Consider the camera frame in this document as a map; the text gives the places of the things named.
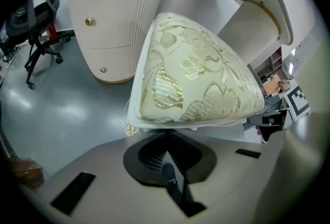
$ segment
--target cushion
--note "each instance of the cushion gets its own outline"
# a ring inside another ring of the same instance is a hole
[[[228,125],[263,106],[251,72],[225,42],[181,15],[156,17],[132,88],[127,116],[132,126]]]

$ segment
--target gray floor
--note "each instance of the gray floor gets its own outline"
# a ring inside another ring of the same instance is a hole
[[[126,137],[125,105],[132,81],[104,84],[92,75],[77,41],[58,45],[64,58],[39,59],[26,84],[29,46],[13,61],[0,89],[2,126],[19,157],[43,166],[47,176],[105,142]]]

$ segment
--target gold floral pattern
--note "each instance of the gold floral pattern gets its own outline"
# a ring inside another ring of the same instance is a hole
[[[140,115],[154,123],[239,119],[263,108],[239,56],[177,14],[157,16],[143,76]]]

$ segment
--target cabinet drawer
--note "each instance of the cabinet drawer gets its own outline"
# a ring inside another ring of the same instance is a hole
[[[131,45],[138,0],[69,0],[79,45],[107,49]],[[85,19],[93,24],[86,25]]]
[[[134,75],[130,63],[131,46],[113,49],[89,49],[80,47],[92,73],[100,80],[117,82]]]

